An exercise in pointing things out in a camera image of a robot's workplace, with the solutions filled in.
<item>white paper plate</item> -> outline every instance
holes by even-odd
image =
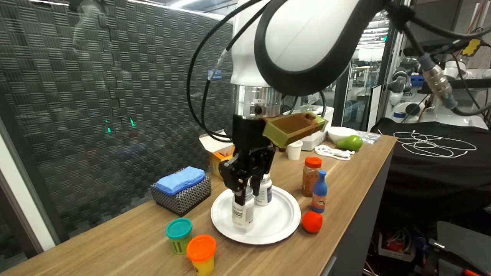
[[[249,228],[232,222],[233,192],[221,193],[213,202],[212,222],[225,237],[250,245],[267,245],[290,236],[301,219],[300,206],[288,192],[273,186],[273,198],[268,206],[254,206],[254,220]]]

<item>blue bottle cap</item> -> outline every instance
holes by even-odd
[[[171,223],[167,225],[167,228],[165,229],[165,234],[171,240],[180,240],[188,236],[189,233],[191,233],[191,230],[192,223],[189,219],[178,218],[171,221]]]

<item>yellow tag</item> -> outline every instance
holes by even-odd
[[[481,40],[474,38],[469,42],[469,46],[462,50],[464,56],[474,56],[481,46]]]

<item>blue sponge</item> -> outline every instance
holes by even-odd
[[[155,188],[168,196],[199,184],[205,179],[205,171],[195,167],[187,167],[171,175],[165,176],[157,181]]]

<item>white plastic bottle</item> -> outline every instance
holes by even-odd
[[[271,181],[270,174],[263,175],[261,185],[259,186],[259,194],[256,196],[255,201],[257,205],[266,206],[271,202],[273,182]]]
[[[250,186],[245,189],[245,199],[243,206],[232,200],[232,222],[240,227],[251,226],[254,219],[254,195]]]

